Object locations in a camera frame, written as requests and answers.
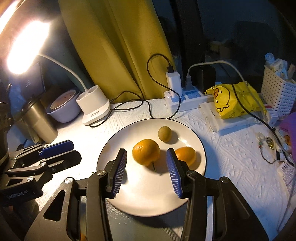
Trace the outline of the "yellow curtain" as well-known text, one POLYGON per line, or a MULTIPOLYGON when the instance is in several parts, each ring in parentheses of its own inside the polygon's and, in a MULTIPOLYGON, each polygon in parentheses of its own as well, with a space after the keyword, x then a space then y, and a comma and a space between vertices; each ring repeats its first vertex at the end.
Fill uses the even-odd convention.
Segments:
POLYGON ((74 47, 108 99, 163 97, 171 51, 152 1, 59 1, 74 47))

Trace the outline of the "white round plate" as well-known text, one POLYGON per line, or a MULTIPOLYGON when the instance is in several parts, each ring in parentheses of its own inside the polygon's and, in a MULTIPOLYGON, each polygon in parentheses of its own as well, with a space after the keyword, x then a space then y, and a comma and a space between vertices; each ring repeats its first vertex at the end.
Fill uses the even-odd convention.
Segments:
POLYGON ((97 169, 103 169, 107 162, 116 158, 119 149, 127 151, 127 164, 119 193, 108 202, 122 212, 135 216, 151 217, 171 212, 184 203, 173 190, 166 164, 166 151, 189 146, 197 153, 191 170, 204 174, 206 152, 200 138, 186 125, 163 118, 147 119, 132 123, 114 134, 103 147, 97 162, 97 169), (172 130, 171 140, 162 142, 158 131, 162 126, 172 130), (132 149, 141 140, 154 140, 161 150, 160 158, 154 164, 143 166, 132 156, 132 149))

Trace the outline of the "green kiwi fruit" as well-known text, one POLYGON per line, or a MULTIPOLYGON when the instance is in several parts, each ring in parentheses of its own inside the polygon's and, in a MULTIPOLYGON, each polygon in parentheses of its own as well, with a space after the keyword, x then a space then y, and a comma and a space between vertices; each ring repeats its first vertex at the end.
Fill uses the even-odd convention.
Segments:
POLYGON ((158 131, 158 137, 162 142, 169 142, 171 140, 172 130, 168 126, 162 126, 158 131))

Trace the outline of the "white perforated basket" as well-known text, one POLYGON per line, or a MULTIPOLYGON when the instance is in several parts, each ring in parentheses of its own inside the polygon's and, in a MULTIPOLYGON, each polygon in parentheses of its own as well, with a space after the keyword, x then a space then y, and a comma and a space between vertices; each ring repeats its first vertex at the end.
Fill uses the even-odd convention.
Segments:
POLYGON ((295 102, 295 81, 287 81, 267 66, 264 66, 264 76, 261 87, 261 97, 277 113, 279 118, 289 115, 295 102))

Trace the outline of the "large orange with stem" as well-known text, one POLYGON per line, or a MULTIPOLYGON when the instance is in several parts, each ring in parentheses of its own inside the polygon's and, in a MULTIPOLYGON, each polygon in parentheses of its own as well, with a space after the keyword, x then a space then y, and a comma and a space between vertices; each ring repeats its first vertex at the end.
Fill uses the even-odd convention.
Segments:
POLYGON ((139 164, 148 166, 160 158, 159 145, 151 139, 141 140, 133 147, 132 156, 139 164))

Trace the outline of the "lavender bowl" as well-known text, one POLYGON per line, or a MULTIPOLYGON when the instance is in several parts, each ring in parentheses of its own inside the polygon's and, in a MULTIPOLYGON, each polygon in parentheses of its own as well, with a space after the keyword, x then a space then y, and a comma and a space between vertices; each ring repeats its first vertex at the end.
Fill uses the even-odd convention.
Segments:
POLYGON ((80 91, 76 88, 61 94, 46 108, 46 113, 60 123, 74 120, 81 112, 76 102, 79 94, 80 91))

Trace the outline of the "yellow duck snack bag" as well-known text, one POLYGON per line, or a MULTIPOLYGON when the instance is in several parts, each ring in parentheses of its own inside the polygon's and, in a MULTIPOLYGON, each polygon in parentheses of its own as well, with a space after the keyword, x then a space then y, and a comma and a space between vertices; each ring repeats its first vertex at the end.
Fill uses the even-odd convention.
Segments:
POLYGON ((264 104, 256 90, 248 83, 214 85, 205 91, 214 97, 214 104, 222 119, 236 118, 248 112, 263 111, 264 104))

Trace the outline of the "white power strip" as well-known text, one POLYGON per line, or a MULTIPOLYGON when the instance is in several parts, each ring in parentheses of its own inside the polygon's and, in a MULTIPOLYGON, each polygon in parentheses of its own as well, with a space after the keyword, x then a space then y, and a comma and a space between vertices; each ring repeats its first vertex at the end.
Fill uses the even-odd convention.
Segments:
MULTIPOLYGON (((171 95, 170 91, 164 92, 164 98, 169 112, 175 113, 178 108, 179 98, 175 95, 171 95)), ((192 90, 182 90, 181 105, 179 111, 187 111, 199 108, 201 103, 213 101, 214 98, 212 95, 204 95, 194 86, 192 90)))

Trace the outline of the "purple cloth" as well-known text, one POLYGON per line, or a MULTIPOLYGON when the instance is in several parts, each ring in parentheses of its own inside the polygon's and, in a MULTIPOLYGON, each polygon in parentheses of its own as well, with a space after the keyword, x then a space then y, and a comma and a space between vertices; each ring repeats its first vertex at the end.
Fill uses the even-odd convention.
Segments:
POLYGON ((290 136, 290 142, 292 147, 292 157, 295 161, 295 152, 296 152, 296 112, 291 113, 289 116, 287 116, 281 123, 280 128, 287 132, 290 136))

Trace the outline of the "white wet wipes pack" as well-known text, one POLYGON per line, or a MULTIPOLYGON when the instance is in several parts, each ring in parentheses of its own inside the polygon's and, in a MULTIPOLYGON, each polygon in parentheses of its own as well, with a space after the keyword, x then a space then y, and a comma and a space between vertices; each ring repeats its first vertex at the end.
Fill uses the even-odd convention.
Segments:
POLYGON ((201 103, 200 111, 207 123, 210 125, 211 129, 216 133, 226 129, 251 125, 253 123, 260 123, 259 120, 253 118, 249 114, 236 118, 222 119, 213 102, 201 103))

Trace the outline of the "white usb charger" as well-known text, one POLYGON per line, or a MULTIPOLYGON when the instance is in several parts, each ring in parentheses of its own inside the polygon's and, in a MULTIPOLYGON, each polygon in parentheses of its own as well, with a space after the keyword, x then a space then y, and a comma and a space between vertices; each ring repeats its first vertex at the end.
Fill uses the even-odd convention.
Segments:
POLYGON ((172 73, 166 72, 166 80, 168 83, 168 87, 171 92, 173 98, 177 98, 178 95, 182 96, 182 85, 181 85, 181 78, 177 71, 172 73))

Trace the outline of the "small orange mandarin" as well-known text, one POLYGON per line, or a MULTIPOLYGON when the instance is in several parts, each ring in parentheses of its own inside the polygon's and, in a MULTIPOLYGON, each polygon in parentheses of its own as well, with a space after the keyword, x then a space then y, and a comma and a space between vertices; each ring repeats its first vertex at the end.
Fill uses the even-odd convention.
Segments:
POLYGON ((176 149, 175 154, 180 161, 186 162, 188 166, 193 165, 197 158, 196 151, 187 146, 176 149))

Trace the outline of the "steel tumbler cup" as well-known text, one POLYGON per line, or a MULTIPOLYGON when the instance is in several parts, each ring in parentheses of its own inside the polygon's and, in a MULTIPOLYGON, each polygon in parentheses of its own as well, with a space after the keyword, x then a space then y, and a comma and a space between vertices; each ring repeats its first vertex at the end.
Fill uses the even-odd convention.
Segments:
POLYGON ((22 118, 45 143, 51 144, 57 137, 58 131, 39 99, 32 99, 24 105, 22 118))

